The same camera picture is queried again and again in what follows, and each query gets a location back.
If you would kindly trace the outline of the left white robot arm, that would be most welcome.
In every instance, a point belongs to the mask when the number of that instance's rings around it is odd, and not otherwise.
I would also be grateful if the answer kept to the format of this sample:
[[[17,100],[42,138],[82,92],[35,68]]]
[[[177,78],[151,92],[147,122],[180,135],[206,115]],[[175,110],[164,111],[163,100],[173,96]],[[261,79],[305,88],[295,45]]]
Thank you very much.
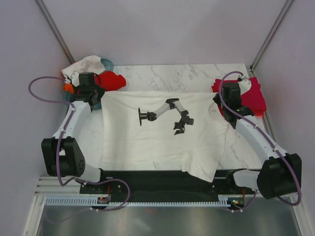
[[[101,170],[86,163],[83,152],[77,142],[83,124],[105,93],[95,82],[92,72],[80,73],[79,85],[74,93],[65,101],[67,114],[52,138],[43,139],[41,149],[47,174],[57,177],[60,185],[65,186],[63,177],[70,177],[82,182],[91,182],[96,193],[104,193],[108,181],[101,177]]]

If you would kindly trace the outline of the white robot print t shirt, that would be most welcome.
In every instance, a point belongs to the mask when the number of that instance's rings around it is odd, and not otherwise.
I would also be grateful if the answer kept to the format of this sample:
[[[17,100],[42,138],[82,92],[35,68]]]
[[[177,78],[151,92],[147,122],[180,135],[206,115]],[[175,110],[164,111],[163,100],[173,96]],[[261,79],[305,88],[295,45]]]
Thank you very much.
[[[112,91],[102,100],[105,170],[181,170],[211,182],[223,156],[227,123],[211,92]],[[192,125],[177,134],[176,109],[154,121],[140,121],[139,112],[153,112],[167,99],[179,99]]]

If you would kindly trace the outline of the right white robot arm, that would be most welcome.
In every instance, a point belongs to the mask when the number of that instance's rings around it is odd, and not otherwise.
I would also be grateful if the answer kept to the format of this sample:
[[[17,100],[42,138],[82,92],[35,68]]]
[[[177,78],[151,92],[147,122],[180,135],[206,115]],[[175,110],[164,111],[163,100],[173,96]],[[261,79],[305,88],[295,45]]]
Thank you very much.
[[[257,190],[265,199],[283,199],[284,195],[297,193],[294,205],[302,200],[302,160],[280,147],[259,125],[250,108],[242,105],[241,95],[250,90],[250,82],[220,84],[213,101],[222,109],[224,119],[251,145],[262,162],[259,170],[234,170],[225,181],[230,193],[243,187]]]

